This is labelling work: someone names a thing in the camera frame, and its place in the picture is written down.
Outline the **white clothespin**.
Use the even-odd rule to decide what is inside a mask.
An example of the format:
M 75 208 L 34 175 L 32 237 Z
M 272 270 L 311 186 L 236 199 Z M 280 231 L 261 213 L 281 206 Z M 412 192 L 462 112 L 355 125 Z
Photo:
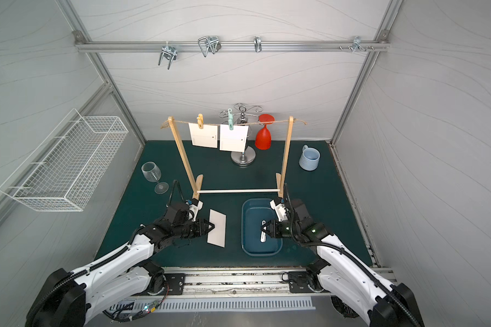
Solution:
M 263 220 L 262 225 L 261 225 L 261 242 L 262 243 L 265 243 L 267 240 L 267 234 L 265 233 L 266 223 L 267 222 L 265 220 Z

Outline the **mint green clothespin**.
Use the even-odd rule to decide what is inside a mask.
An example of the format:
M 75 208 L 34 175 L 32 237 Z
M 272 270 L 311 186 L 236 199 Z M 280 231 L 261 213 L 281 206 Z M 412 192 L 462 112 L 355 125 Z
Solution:
M 234 128 L 234 117 L 233 117 L 233 110 L 229 108 L 227 110 L 228 113 L 228 127 L 230 130 L 233 130 Z

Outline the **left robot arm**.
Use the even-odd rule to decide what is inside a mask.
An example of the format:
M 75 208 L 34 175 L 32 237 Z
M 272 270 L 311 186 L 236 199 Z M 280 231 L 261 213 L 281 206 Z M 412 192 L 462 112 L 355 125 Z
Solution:
M 164 269 L 151 258 L 176 240 L 203 237 L 215 226 L 198 216 L 197 199 L 169 201 L 165 214 L 133 231 L 129 241 L 105 256 L 50 274 L 26 317 L 26 326 L 84 326 L 120 301 L 140 293 L 168 292 Z

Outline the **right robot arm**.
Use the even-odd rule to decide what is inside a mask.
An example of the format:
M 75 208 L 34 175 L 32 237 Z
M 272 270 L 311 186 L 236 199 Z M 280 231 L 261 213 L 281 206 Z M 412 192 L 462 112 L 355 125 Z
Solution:
M 323 223 L 315 222 L 300 199 L 283 189 L 276 206 L 281 219 L 264 223 L 261 230 L 274 238 L 290 238 L 312 250 L 317 259 L 306 269 L 308 287 L 328 292 L 343 316 L 353 314 L 368 326 L 423 326 L 413 291 L 404 283 L 393 284 L 360 260 Z

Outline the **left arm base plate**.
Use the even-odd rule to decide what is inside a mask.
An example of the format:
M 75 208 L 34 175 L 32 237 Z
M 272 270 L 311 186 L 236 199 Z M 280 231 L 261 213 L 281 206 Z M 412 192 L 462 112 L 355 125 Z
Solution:
M 145 294 L 150 296 L 182 295 L 184 284 L 185 274 L 165 273 L 151 280 Z

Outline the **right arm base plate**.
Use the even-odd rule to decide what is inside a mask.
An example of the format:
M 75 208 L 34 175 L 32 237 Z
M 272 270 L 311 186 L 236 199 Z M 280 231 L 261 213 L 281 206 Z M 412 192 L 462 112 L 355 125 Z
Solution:
M 282 275 L 283 282 L 289 285 L 291 294 L 322 293 L 324 288 L 318 276 L 308 271 L 289 271 Z

